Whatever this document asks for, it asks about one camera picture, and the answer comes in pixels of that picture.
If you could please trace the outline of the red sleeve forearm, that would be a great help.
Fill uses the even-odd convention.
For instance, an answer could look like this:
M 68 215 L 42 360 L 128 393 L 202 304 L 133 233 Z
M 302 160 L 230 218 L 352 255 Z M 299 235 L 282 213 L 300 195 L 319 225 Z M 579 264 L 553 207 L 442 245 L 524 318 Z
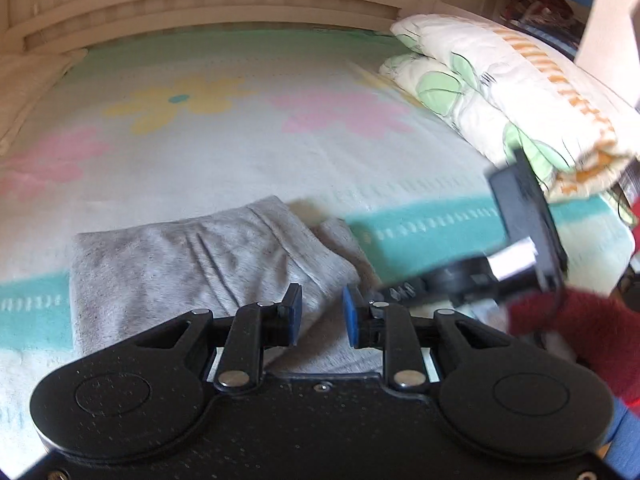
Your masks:
M 536 292 L 509 306 L 514 336 L 555 332 L 634 413 L 639 411 L 639 315 L 622 302 L 566 288 Z

